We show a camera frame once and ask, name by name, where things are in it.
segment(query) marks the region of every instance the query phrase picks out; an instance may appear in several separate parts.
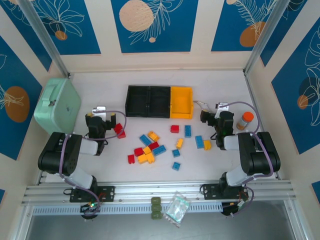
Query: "green block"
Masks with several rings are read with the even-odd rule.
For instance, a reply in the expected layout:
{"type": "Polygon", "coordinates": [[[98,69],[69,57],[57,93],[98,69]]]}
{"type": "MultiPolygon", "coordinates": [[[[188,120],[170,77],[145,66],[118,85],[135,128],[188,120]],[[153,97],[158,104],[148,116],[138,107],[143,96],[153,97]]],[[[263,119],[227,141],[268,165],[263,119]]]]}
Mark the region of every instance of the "green block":
{"type": "Polygon", "coordinates": [[[161,204],[161,198],[159,196],[154,196],[151,198],[151,204],[161,204]]]}
{"type": "Polygon", "coordinates": [[[162,219],[162,213],[159,212],[159,211],[153,211],[153,212],[151,213],[151,218],[152,218],[153,220],[162,219]]]}
{"type": "Polygon", "coordinates": [[[151,211],[152,212],[161,212],[161,205],[160,204],[152,204],[151,205],[151,211]]]}

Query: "white table surface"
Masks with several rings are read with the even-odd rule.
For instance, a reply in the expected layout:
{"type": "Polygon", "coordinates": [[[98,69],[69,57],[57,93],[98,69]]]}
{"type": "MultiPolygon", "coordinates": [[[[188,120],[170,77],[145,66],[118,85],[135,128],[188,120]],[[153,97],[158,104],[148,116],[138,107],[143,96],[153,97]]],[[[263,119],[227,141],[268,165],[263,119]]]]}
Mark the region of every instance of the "white table surface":
{"type": "MultiPolygon", "coordinates": [[[[74,132],[85,135],[88,132],[85,114],[94,107],[106,106],[107,110],[125,112],[128,85],[188,86],[193,89],[193,100],[208,103],[212,109],[218,102],[244,101],[252,103],[240,70],[158,70],[122,71],[101,73],[76,73],[72,83],[79,93],[82,104],[76,120],[74,132]]],[[[234,133],[239,132],[236,123],[245,111],[251,109],[243,104],[229,108],[234,113],[234,133]]],[[[210,139],[215,129],[200,121],[201,109],[194,104],[192,119],[140,118],[128,117],[125,128],[126,138],[108,140],[100,156],[79,155],[78,165],[87,173],[94,175],[98,182],[155,182],[155,181],[197,181],[218,180],[224,172],[240,164],[238,151],[222,151],[211,141],[211,150],[197,149],[195,136],[210,139]],[[171,125],[179,125],[180,132],[170,132],[171,125]],[[184,138],[184,126],[191,125],[191,138],[185,138],[180,150],[181,156],[173,157],[178,138],[184,138]],[[160,136],[159,144],[167,151],[155,157],[153,164],[128,164],[128,155],[134,149],[143,147],[139,137],[154,131],[160,136]],[[174,162],[181,163],[179,171],[172,169],[174,162]]],[[[116,115],[117,122],[124,123],[124,117],[116,115]]],[[[249,125],[254,131],[257,118],[249,125]]],[[[107,131],[106,136],[114,135],[107,131]]],[[[61,182],[56,175],[48,174],[46,182],[61,182]]]]}

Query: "orange bottle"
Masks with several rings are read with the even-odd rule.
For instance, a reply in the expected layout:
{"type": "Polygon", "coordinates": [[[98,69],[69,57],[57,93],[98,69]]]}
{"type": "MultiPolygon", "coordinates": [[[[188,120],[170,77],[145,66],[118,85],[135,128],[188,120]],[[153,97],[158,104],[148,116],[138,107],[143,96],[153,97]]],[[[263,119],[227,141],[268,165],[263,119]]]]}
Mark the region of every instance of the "orange bottle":
{"type": "Polygon", "coordinates": [[[241,119],[237,122],[236,124],[236,128],[239,129],[239,130],[245,130],[245,128],[248,126],[249,123],[252,122],[252,120],[255,118],[255,116],[249,112],[249,111],[246,111],[241,119]]]}

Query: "mint green box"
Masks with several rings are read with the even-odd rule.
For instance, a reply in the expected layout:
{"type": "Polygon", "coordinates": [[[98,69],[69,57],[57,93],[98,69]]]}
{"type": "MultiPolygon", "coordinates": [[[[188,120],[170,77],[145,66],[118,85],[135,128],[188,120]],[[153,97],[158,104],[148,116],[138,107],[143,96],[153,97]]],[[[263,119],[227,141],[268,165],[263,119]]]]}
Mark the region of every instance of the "mint green box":
{"type": "Polygon", "coordinates": [[[37,123],[48,132],[72,133],[81,99],[68,78],[51,78],[34,110],[37,123]]]}

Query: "lid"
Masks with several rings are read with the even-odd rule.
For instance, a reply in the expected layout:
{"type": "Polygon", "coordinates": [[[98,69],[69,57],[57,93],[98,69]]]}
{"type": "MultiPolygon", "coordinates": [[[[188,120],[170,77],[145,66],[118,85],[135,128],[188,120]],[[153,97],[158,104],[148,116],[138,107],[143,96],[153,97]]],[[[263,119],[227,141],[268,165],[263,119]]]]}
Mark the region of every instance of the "lid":
{"type": "Polygon", "coordinates": [[[250,123],[254,118],[255,116],[249,112],[249,111],[246,111],[243,116],[242,116],[243,120],[250,123]]]}

